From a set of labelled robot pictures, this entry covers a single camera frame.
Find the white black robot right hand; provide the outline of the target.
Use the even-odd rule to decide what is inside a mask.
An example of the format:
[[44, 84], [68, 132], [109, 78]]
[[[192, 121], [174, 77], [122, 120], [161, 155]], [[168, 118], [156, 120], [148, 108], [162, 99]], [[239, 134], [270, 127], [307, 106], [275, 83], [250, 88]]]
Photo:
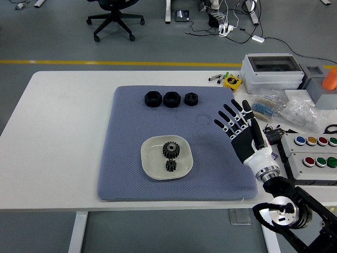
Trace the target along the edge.
[[214, 123], [227, 134], [238, 159], [252, 170], [259, 181], [279, 176], [280, 167], [272, 158], [272, 148], [263, 137], [248, 101], [244, 100], [239, 105], [232, 99], [231, 103], [232, 107], [223, 105], [225, 112], [218, 111], [225, 123], [217, 119]]

